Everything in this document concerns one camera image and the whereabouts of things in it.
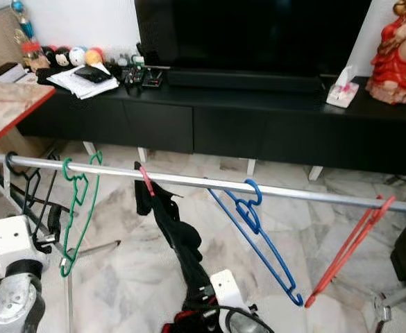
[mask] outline marble tabletop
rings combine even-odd
[[[0,83],[0,138],[54,93],[48,85]]]

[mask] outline cabinet leg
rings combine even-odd
[[[309,180],[317,180],[322,170],[323,170],[322,166],[317,165],[313,166],[311,172],[309,172]]]
[[[143,163],[147,162],[147,149],[138,147],[138,154],[141,162]]]
[[[255,169],[255,162],[257,162],[257,160],[253,160],[251,158],[249,158],[247,160],[247,175],[248,176],[253,176],[253,171]]]
[[[83,144],[84,144],[85,150],[87,151],[87,154],[89,154],[90,156],[96,154],[96,149],[92,142],[83,141]]]

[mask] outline green hanger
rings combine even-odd
[[[99,165],[102,164],[103,154],[101,151],[98,151],[96,154],[94,154],[90,158],[89,164],[93,164],[93,161],[95,159],[98,161]],[[90,208],[89,215],[87,217],[87,222],[85,222],[85,226],[81,233],[81,237],[79,237],[78,243],[76,244],[76,247],[73,249],[74,250],[73,255],[70,255],[67,251],[67,245],[69,243],[70,228],[73,225],[73,220],[74,220],[74,218],[73,218],[74,208],[75,208],[76,204],[78,204],[79,206],[83,205],[85,195],[86,195],[88,187],[89,187],[89,180],[87,179],[87,176],[84,173],[80,174],[79,176],[72,176],[72,177],[69,177],[67,175],[67,170],[69,168],[68,164],[70,162],[71,162],[71,158],[68,157],[65,159],[64,163],[62,163],[62,173],[64,174],[64,177],[66,180],[68,180],[69,182],[73,182],[73,190],[74,190],[73,199],[71,200],[71,205],[70,205],[70,213],[69,213],[70,221],[69,221],[69,224],[67,225],[67,228],[65,229],[65,236],[64,236],[64,253],[63,253],[63,255],[64,255],[64,258],[67,260],[67,262],[69,262],[69,264],[65,265],[65,266],[61,266],[60,271],[61,271],[61,276],[63,278],[67,277],[70,274],[71,268],[73,267],[73,264],[76,260],[76,256],[78,254],[79,247],[81,246],[81,243],[85,236],[85,232],[87,231],[87,228],[89,226],[90,219],[92,218],[92,215],[93,215],[94,204],[96,202],[96,195],[98,194],[98,186],[99,186],[99,175],[98,175],[98,177],[96,178],[96,186],[94,188],[92,206]],[[80,198],[78,198],[78,181],[81,181],[81,180],[83,180],[85,182],[85,188],[83,190],[82,196]]]

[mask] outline blue hanger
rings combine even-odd
[[[238,230],[243,234],[244,238],[247,239],[249,244],[253,247],[255,252],[258,254],[258,256],[261,258],[261,260],[264,262],[264,264],[267,266],[267,268],[270,270],[272,275],[275,277],[275,279],[278,281],[280,286],[283,288],[285,293],[289,296],[289,298],[294,302],[296,305],[299,307],[303,306],[303,299],[299,293],[296,294],[296,297],[292,295],[292,291],[296,288],[296,283],[289,272],[289,269],[287,268],[284,260],[280,256],[280,253],[278,253],[277,248],[274,246],[270,238],[267,236],[266,232],[261,228],[261,223],[260,223],[260,218],[258,217],[257,213],[253,209],[252,205],[258,206],[261,204],[263,195],[258,188],[258,185],[251,179],[246,179],[244,181],[246,184],[249,184],[251,187],[254,188],[255,193],[257,194],[257,200],[249,200],[245,201],[244,199],[238,199],[232,192],[230,191],[225,191],[229,197],[232,198],[232,200],[235,201],[235,206],[237,208],[238,214],[243,218],[243,220],[247,223],[249,228],[255,233],[255,234],[261,234],[264,240],[266,241],[267,245],[270,247],[272,250],[273,254],[276,256],[278,262],[280,262],[281,267],[286,273],[287,279],[289,280],[291,286],[287,287],[285,283],[281,280],[281,277],[277,274],[275,269],[273,269],[272,265],[269,263],[268,259],[262,254],[262,252],[258,249],[258,247],[255,245],[255,243],[252,241],[252,239],[247,235],[246,231],[244,231],[243,227],[238,223],[238,221],[235,219],[235,217],[232,215],[232,213],[229,212],[229,209],[221,202],[221,199],[213,192],[212,189],[208,189],[210,194],[214,197],[214,199],[218,202],[218,204],[223,208],[223,210],[226,212],[226,214],[230,217],[232,222],[237,226]]]

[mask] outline white wall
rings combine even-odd
[[[100,46],[118,54],[134,51],[139,31],[134,0],[23,0],[31,14],[33,28],[41,44],[60,46]],[[380,43],[383,27],[396,17],[392,6],[396,0],[373,0],[362,25],[350,64],[359,67],[358,75],[369,76],[370,64]],[[353,3],[344,1],[346,6]]]

